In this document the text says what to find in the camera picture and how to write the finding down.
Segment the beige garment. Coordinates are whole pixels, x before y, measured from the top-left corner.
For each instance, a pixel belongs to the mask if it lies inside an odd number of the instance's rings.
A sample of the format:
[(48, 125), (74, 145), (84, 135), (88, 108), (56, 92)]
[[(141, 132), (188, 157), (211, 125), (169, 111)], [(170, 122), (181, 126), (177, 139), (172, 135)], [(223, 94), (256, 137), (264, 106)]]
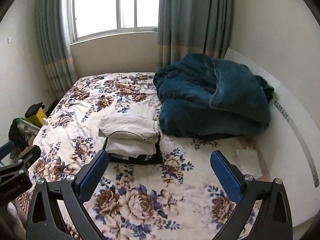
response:
[(106, 115), (98, 125), (100, 137), (152, 141), (160, 135), (158, 123), (136, 114)]

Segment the dark clothes pile on floor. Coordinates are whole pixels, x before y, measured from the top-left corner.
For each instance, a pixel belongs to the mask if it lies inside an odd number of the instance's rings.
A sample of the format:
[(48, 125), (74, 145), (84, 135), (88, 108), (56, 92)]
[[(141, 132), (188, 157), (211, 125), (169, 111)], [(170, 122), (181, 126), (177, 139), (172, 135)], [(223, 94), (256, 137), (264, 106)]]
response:
[(10, 154), (10, 158), (19, 157), (25, 150), (33, 145), (33, 140), (39, 133), (40, 128), (24, 120), (15, 118), (9, 129), (9, 140), (15, 145), (15, 150)]

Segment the yellow box on floor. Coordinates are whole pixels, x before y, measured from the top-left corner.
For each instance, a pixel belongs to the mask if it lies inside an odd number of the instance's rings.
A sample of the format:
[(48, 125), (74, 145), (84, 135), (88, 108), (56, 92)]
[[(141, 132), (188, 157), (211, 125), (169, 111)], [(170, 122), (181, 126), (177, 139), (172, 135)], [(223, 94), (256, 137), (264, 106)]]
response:
[(25, 113), (25, 118), (37, 127), (42, 127), (45, 123), (44, 119), (47, 118), (41, 106), (30, 106)]

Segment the white headboard panel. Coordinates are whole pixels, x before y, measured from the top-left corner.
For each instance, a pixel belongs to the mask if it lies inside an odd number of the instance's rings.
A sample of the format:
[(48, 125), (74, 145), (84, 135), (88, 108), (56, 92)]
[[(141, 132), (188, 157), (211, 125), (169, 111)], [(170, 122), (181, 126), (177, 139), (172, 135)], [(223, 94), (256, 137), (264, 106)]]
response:
[(284, 182), (293, 226), (298, 226), (319, 211), (319, 129), (297, 98), (264, 68), (231, 48), (225, 59), (245, 64), (274, 88), (271, 121), (256, 142), (270, 177)]

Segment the floral plush bed blanket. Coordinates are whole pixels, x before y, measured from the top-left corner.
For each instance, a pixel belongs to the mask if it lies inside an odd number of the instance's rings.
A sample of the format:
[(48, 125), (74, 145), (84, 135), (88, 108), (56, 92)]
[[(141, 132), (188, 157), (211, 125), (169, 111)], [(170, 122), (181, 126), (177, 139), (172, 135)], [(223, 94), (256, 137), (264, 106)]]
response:
[[(57, 181), (75, 174), (102, 148), (98, 124), (107, 113), (157, 119), (161, 103), (151, 73), (102, 74), (79, 79), (35, 138), (41, 156), (29, 176)], [(255, 143), (163, 135), (156, 165), (110, 163), (85, 202), (106, 239), (212, 239), (232, 214), (209, 163), (220, 150), (244, 174), (268, 180)]]

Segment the white folded garment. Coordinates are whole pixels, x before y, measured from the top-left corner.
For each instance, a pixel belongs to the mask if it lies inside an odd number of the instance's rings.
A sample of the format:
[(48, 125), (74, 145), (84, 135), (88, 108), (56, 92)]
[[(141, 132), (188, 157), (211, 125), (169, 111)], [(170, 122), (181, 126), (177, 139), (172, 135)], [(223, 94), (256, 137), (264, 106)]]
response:
[(140, 155), (154, 155), (156, 142), (109, 137), (106, 150), (108, 153), (137, 158)]

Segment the black folded garment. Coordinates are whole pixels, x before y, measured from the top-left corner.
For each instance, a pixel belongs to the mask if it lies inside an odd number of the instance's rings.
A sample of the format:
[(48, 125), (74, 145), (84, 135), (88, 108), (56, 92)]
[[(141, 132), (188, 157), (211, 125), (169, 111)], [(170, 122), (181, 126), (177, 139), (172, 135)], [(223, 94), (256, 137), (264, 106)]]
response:
[[(108, 138), (109, 137), (105, 139), (103, 144), (103, 150), (105, 150), (106, 152), (107, 152), (106, 145), (107, 145)], [(127, 157), (127, 156), (122, 156), (122, 155), (117, 155), (117, 154), (107, 152), (109, 156), (109, 161), (115, 162), (115, 163), (125, 163), (125, 164), (135, 164), (135, 165), (160, 164), (163, 161), (163, 157), (161, 154), (159, 142), (160, 142), (160, 137), (158, 137), (158, 140), (156, 142), (156, 153), (154, 155), (140, 155), (137, 158), (133, 158), (133, 157)]]

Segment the dark teal plush blanket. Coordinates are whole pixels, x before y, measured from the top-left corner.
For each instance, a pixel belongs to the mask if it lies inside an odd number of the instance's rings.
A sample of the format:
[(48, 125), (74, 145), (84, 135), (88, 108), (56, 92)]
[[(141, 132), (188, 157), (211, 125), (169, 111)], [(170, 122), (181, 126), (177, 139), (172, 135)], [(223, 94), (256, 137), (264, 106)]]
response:
[(189, 54), (159, 69), (153, 84), (161, 130), (180, 138), (255, 137), (271, 121), (274, 88), (240, 63)]

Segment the teal striped curtain left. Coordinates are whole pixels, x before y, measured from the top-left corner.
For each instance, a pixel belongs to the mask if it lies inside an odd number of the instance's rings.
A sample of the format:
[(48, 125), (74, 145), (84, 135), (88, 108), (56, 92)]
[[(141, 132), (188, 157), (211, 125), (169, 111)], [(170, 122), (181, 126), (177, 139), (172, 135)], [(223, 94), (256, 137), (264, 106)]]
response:
[(78, 80), (70, 49), (66, 0), (36, 0), (36, 31), (44, 69), (60, 100)]

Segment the teal striped curtain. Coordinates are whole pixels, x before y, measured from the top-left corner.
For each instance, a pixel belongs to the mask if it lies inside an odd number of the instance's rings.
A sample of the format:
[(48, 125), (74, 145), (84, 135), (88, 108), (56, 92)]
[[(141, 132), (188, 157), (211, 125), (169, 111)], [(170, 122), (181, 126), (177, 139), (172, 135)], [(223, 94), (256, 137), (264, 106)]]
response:
[(66, 0), (36, 0), (36, 31), (44, 69), (60, 100), (78, 80), (70, 49)]
[(225, 56), (231, 33), (232, 0), (159, 0), (159, 68), (189, 53)]

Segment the teal striped curtain right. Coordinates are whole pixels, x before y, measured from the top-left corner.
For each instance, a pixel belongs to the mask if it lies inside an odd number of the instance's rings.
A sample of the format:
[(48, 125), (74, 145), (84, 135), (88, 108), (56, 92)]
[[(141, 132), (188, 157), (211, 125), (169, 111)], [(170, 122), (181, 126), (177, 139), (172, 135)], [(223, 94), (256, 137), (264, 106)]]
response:
[(159, 0), (159, 68), (189, 53), (225, 56), (231, 33), (232, 0)]

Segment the window with white frame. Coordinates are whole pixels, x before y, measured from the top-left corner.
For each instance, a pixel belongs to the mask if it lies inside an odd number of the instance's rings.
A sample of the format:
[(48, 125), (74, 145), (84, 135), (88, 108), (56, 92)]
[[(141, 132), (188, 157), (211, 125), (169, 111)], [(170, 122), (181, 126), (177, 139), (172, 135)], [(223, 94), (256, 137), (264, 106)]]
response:
[(156, 32), (159, 0), (67, 0), (71, 42)]

